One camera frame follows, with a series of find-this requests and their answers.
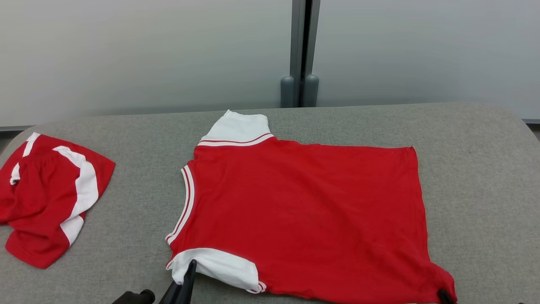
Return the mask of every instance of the gray fabric surface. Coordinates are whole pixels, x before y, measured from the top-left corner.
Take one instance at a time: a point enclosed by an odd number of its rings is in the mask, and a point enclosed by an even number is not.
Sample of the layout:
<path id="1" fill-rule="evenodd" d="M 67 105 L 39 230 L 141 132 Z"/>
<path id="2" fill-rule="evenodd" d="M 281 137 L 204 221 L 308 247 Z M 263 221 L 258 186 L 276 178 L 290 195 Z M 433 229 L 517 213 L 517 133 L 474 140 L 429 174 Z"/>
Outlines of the gray fabric surface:
<path id="1" fill-rule="evenodd" d="M 466 103 L 240 111 L 268 116 L 278 138 L 301 143 L 400 147 L 418 153 L 432 260 L 456 280 L 459 303 L 540 299 L 540 145 L 499 109 Z M 73 246 L 46 270 L 0 252 L 3 303 L 111 303 L 171 282 L 165 242 L 184 204 L 180 168 L 223 112 L 94 117 L 33 127 L 117 164 Z M 5 243 L 10 227 L 0 227 Z M 197 277 L 193 303 L 306 303 L 252 295 Z"/>

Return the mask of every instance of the floor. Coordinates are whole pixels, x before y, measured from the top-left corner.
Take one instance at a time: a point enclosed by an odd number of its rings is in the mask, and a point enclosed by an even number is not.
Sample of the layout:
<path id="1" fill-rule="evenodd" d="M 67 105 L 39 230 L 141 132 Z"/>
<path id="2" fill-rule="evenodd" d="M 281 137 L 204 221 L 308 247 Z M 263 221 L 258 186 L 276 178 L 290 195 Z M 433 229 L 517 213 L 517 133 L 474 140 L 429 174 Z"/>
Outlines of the floor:
<path id="1" fill-rule="evenodd" d="M 530 125 L 532 132 L 536 135 L 536 138 L 540 141 L 540 124 Z M 19 132 L 0 132 L 0 153 L 11 142 Z"/>

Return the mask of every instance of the red shirt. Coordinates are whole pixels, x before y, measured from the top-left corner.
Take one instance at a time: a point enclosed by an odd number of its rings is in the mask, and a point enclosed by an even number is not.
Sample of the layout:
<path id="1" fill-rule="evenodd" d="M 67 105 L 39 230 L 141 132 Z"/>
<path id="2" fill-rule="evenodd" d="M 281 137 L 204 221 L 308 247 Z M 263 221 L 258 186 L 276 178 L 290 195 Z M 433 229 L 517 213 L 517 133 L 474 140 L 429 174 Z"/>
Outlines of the red shirt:
<path id="1" fill-rule="evenodd" d="M 228 111 L 182 169 L 186 204 L 167 269 L 248 291 L 337 303 L 439 302 L 413 147 L 278 140 L 263 115 Z"/>

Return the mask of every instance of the clothing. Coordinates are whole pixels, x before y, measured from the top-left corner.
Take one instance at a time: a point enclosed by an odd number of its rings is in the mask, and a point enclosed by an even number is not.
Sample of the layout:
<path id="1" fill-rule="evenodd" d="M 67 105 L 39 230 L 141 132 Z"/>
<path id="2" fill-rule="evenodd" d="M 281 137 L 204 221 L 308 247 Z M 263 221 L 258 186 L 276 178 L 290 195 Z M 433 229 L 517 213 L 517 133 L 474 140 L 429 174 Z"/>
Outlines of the clothing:
<path id="1" fill-rule="evenodd" d="M 73 244 L 113 170 L 85 147 L 33 133 L 0 170 L 0 223 L 15 230 L 6 250 L 47 268 Z"/>
<path id="2" fill-rule="evenodd" d="M 252 293 L 337 303 L 439 302 L 413 147 L 278 140 L 264 115 L 227 111 L 183 167 L 166 240 L 176 283 L 197 271 Z"/>

